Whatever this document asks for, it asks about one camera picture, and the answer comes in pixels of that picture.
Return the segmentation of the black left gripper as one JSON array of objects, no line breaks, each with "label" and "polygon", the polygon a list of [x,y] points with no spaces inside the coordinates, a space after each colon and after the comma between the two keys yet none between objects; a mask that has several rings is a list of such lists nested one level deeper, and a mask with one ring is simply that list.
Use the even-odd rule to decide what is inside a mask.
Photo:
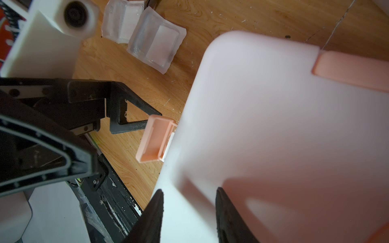
[{"label": "black left gripper", "polygon": [[[1,91],[76,135],[99,131],[105,100],[112,134],[146,128],[147,120],[127,120],[128,103],[147,115],[161,115],[120,82],[1,78]],[[95,174],[96,150],[72,132],[57,125],[45,130],[2,114],[1,196]]]}]

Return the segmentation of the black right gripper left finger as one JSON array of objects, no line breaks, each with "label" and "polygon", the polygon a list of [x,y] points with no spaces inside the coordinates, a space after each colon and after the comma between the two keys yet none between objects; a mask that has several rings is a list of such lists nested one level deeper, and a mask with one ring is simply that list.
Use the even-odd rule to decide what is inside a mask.
[{"label": "black right gripper left finger", "polygon": [[158,189],[123,243],[159,243],[164,212],[164,193]]}]

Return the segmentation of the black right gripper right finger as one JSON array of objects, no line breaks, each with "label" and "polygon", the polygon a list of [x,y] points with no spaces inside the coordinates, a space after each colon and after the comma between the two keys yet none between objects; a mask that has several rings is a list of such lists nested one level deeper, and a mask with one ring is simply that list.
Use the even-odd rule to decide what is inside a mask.
[{"label": "black right gripper right finger", "polygon": [[222,187],[217,189],[215,206],[220,243],[259,243]]}]

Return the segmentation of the white pink first aid kit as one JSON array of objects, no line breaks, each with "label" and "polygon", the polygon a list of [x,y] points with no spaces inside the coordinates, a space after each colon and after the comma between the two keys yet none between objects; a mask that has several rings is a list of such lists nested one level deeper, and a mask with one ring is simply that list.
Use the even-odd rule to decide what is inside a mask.
[{"label": "white pink first aid kit", "polygon": [[243,31],[206,49],[179,122],[151,115],[162,243],[389,240],[389,64]]}]

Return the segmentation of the gauze packet clear wrapper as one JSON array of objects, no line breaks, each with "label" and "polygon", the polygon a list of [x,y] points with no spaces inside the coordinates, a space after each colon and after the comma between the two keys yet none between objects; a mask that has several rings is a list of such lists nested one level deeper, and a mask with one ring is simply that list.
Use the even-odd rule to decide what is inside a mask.
[{"label": "gauze packet clear wrapper", "polygon": [[153,8],[147,7],[140,15],[127,52],[165,74],[186,34],[185,28],[173,24]]}]

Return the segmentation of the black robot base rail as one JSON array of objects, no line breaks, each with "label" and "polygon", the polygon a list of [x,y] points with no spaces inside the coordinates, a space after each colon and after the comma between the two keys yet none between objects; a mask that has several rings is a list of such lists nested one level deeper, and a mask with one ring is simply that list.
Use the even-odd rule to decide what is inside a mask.
[{"label": "black robot base rail", "polygon": [[96,174],[71,180],[69,186],[92,243],[121,243],[143,213],[104,154],[98,157]]}]

